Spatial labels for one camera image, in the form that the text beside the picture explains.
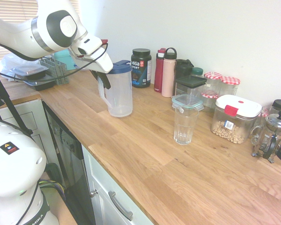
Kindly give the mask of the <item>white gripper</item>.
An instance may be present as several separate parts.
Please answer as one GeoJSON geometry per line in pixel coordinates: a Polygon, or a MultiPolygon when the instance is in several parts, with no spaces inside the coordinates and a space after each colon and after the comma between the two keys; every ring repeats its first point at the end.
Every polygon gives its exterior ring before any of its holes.
{"type": "Polygon", "coordinates": [[[113,63],[104,47],[99,47],[91,55],[83,55],[82,57],[78,57],[71,48],[69,48],[69,52],[78,68],[89,69],[95,79],[98,78],[97,72],[103,73],[104,87],[108,90],[111,88],[107,73],[113,69],[113,63]]]}

